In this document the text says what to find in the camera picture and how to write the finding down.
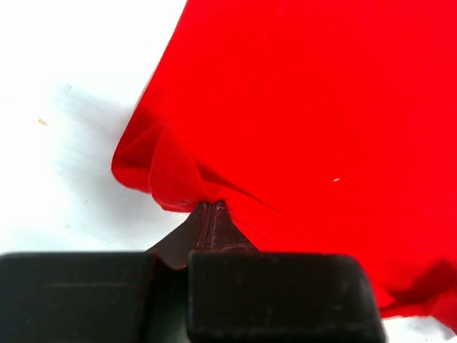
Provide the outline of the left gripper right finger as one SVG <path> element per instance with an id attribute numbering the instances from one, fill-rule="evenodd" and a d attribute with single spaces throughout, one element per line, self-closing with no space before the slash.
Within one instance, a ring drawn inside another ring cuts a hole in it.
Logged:
<path id="1" fill-rule="evenodd" d="M 343 254 L 260 252 L 225 202 L 200 203 L 187 264 L 192 342 L 385 342 L 361 265 Z"/>

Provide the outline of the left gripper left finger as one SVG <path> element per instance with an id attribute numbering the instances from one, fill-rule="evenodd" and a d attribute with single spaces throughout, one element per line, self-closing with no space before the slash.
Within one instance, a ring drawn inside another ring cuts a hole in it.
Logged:
<path id="1" fill-rule="evenodd" d="M 3 342 L 187 342 L 186 268 L 209 206 L 145 252 L 1 257 Z"/>

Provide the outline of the red t shirt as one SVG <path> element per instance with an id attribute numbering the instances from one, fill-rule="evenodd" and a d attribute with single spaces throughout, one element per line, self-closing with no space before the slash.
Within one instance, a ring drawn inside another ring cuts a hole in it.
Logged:
<path id="1" fill-rule="evenodd" d="M 114 152 L 165 210 L 349 254 L 384 317 L 456 328 L 456 3 L 188 1 Z"/>

